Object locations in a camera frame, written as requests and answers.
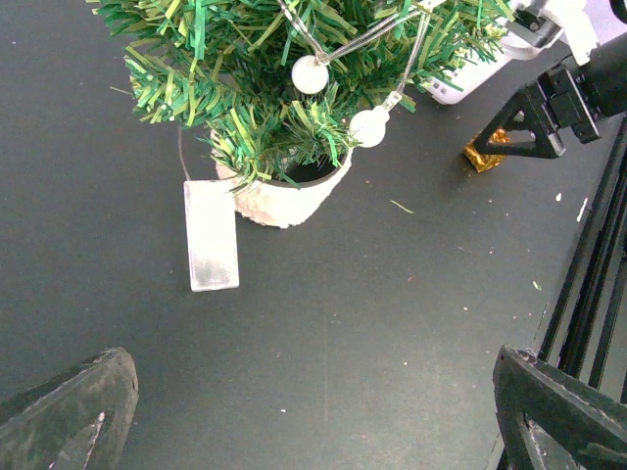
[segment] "string light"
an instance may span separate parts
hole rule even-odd
[[[410,78],[411,69],[413,69],[413,66],[415,65],[418,52],[422,47],[422,43],[424,42],[424,38],[429,27],[429,15],[433,9],[438,5],[441,5],[444,0],[426,0],[421,5],[422,9],[418,9],[412,5],[410,6],[410,12],[407,15],[403,17],[398,13],[391,15],[372,29],[369,29],[361,36],[352,39],[347,44],[339,47],[330,54],[324,50],[322,45],[309,32],[307,26],[303,23],[300,17],[298,15],[292,15],[289,7],[283,0],[276,1],[281,7],[285,18],[287,18],[290,24],[300,34],[302,34],[305,40],[312,46],[315,53],[314,56],[305,56],[300,58],[296,61],[292,68],[292,81],[294,82],[294,86],[299,91],[306,94],[317,93],[326,86],[329,77],[327,66],[331,62],[350,54],[361,47],[364,47],[372,41],[375,41],[399,24],[403,24],[412,18],[421,16],[408,63],[396,89],[390,92],[382,105],[374,107],[373,110],[360,111],[353,116],[349,124],[349,128],[353,132],[353,137],[361,142],[361,147],[369,148],[381,143],[385,137],[385,124],[388,120],[390,120],[390,111],[403,98],[403,91],[405,90],[405,86]]]

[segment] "white battery pack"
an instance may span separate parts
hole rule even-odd
[[[193,292],[239,286],[235,202],[230,181],[185,181],[189,278]]]

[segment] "paper scrap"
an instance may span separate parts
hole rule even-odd
[[[413,213],[413,211],[410,211],[408,208],[406,208],[405,206],[403,206],[402,204],[397,203],[396,201],[390,200],[390,202],[392,204],[394,204],[395,206],[398,206],[399,208],[401,208],[403,211],[407,212],[407,213]]]
[[[587,204],[588,198],[584,199],[584,204],[581,206],[581,210],[579,210],[579,215],[577,215],[577,223],[581,222],[581,217],[584,216],[584,210],[586,209]]]

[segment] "black metal stand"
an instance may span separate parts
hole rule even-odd
[[[117,468],[137,397],[118,348],[0,403],[0,469]]]
[[[618,270],[607,279],[619,257]],[[499,470],[627,469],[627,408],[595,389],[603,377],[627,281],[627,118],[618,131],[593,211],[587,217],[538,357],[504,347],[494,381],[506,451]],[[580,286],[574,295],[575,286]],[[587,356],[600,298],[609,293],[589,386],[577,380]],[[546,363],[563,320],[556,359]],[[627,400],[627,371],[621,402]]]
[[[627,468],[627,408],[527,352],[503,346],[497,418],[516,470]],[[555,453],[563,447],[572,457]]]

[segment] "white robot part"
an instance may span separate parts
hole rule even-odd
[[[519,0],[512,2],[511,8],[514,10],[528,8],[533,3],[535,3],[533,0]],[[577,64],[581,66],[588,63],[592,50],[599,46],[599,40],[590,20],[583,12],[585,6],[586,0],[549,0],[540,8],[540,17],[555,23],[561,29],[550,42],[543,45],[542,48],[536,48],[511,32],[501,40],[504,52],[495,54],[496,61],[494,63],[481,62],[476,55],[471,54],[468,59],[473,63],[466,64],[447,77],[450,83],[461,88],[462,91],[441,80],[432,78],[429,80],[431,85],[428,88],[429,92],[441,104],[457,104],[506,66],[509,61],[512,59],[519,61],[534,59],[542,49],[553,46],[562,34],[565,34]]]

